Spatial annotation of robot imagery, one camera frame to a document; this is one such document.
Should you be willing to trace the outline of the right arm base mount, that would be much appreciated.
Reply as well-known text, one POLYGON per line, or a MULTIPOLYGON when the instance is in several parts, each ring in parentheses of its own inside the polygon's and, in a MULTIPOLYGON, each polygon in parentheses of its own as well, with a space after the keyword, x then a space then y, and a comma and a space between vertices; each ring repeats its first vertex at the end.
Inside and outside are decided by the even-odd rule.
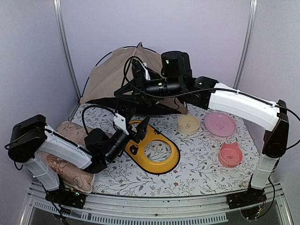
POLYGON ((263 215, 267 197, 263 189, 249 187, 246 191, 228 194, 226 202, 229 209, 247 207, 241 210, 241 215, 246 220, 256 220, 263 215))

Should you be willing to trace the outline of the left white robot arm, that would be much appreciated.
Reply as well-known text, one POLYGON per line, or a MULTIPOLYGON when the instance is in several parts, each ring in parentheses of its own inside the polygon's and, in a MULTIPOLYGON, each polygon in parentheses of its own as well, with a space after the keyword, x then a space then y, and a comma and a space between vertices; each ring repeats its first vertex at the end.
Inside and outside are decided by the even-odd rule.
POLYGON ((63 188, 62 179, 37 152, 50 153, 85 172, 97 174, 107 168, 107 163, 114 162, 130 141, 139 143, 145 138, 149 120, 146 117, 133 130, 126 118, 116 114, 113 122, 118 130, 111 137, 96 128, 87 134, 85 146, 81 146, 55 132, 47 125, 45 116, 38 114, 14 125, 10 142, 4 148, 9 158, 24 165, 54 199, 66 203, 70 194, 63 188))

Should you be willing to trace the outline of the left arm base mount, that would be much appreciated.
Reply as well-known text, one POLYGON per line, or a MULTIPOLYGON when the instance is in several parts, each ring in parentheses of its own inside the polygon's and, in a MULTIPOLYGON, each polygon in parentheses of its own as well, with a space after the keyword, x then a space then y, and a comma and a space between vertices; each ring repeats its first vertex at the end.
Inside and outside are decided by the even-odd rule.
POLYGON ((86 194, 82 194, 74 188, 66 188, 62 179, 59 179, 59 187, 53 191, 46 191, 45 199, 58 205, 69 206, 72 208, 83 209, 86 194))

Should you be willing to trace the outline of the black tent pole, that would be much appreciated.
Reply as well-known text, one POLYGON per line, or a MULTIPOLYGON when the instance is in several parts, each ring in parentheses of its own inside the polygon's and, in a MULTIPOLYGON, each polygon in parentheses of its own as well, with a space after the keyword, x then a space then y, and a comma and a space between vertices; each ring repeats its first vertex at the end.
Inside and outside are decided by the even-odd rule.
POLYGON ((130 48, 120 47, 112 51, 105 62, 93 68, 80 102, 83 104, 94 99, 114 97, 114 92, 121 87, 123 81, 125 62, 131 56, 140 58, 153 71, 161 72, 162 62, 159 53, 147 50, 141 44, 130 48))

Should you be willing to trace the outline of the beige fabric pet tent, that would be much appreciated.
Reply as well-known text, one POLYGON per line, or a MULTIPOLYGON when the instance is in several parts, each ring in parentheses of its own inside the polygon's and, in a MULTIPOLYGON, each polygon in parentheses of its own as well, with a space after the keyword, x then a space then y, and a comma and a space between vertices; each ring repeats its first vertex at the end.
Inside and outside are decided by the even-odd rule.
POLYGON ((97 64, 89 75, 87 88, 80 99, 81 104, 104 105, 115 109, 120 105, 136 108, 136 114, 140 115, 169 115, 188 114, 188 109, 177 98, 158 100, 152 107, 139 105, 128 100, 118 100, 114 92, 126 85, 123 70, 127 59, 136 56, 145 62, 147 66, 157 73, 161 72, 161 54, 150 50, 139 43, 137 46, 120 47, 109 53, 110 57, 97 64))

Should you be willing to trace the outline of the brown patterned pet cushion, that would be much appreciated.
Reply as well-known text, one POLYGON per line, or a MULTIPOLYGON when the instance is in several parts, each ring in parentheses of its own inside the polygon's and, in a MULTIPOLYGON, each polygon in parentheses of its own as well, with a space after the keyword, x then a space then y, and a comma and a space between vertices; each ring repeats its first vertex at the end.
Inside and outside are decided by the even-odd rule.
MULTIPOLYGON (((85 146, 84 138, 87 135, 82 126, 66 120, 60 124, 57 132, 74 143, 85 146)), ((40 155, 50 168, 63 179, 64 183, 84 193, 90 194, 92 192, 95 181, 94 174, 85 172, 53 154, 40 151, 40 155)))

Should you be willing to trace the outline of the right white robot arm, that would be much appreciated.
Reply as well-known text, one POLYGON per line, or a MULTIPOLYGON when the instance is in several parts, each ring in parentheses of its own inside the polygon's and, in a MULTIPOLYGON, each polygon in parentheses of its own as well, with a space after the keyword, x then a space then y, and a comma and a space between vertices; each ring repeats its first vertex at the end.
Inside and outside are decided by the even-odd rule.
POLYGON ((228 87, 219 81, 200 76, 194 78, 186 52, 168 51, 161 54, 161 78, 152 79, 150 69, 136 56, 125 62, 132 79, 114 92, 116 98, 152 106, 155 101, 178 98, 180 101, 208 110, 218 110, 241 117, 262 127, 264 146, 258 165, 242 200, 253 204, 260 198, 278 160, 287 151, 289 121, 284 101, 267 101, 228 87))

